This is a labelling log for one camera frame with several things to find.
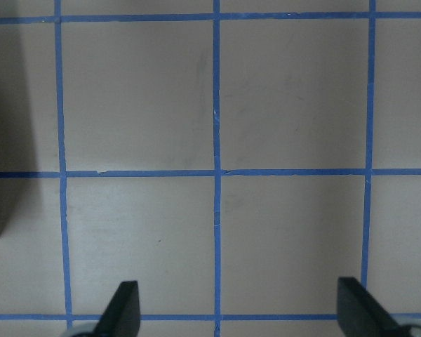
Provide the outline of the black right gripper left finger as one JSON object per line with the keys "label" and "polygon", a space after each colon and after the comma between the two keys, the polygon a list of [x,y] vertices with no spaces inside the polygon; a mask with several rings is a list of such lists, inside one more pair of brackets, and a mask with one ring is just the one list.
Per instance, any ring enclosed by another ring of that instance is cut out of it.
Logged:
{"label": "black right gripper left finger", "polygon": [[93,336],[137,336],[141,314],[137,281],[120,283],[93,330]]}

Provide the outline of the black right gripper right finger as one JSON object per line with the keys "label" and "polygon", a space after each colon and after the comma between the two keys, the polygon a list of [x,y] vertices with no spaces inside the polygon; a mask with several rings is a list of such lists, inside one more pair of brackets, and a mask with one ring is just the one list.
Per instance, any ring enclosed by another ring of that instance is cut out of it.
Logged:
{"label": "black right gripper right finger", "polygon": [[354,277],[339,277],[336,315],[347,337],[401,336],[400,325]]}

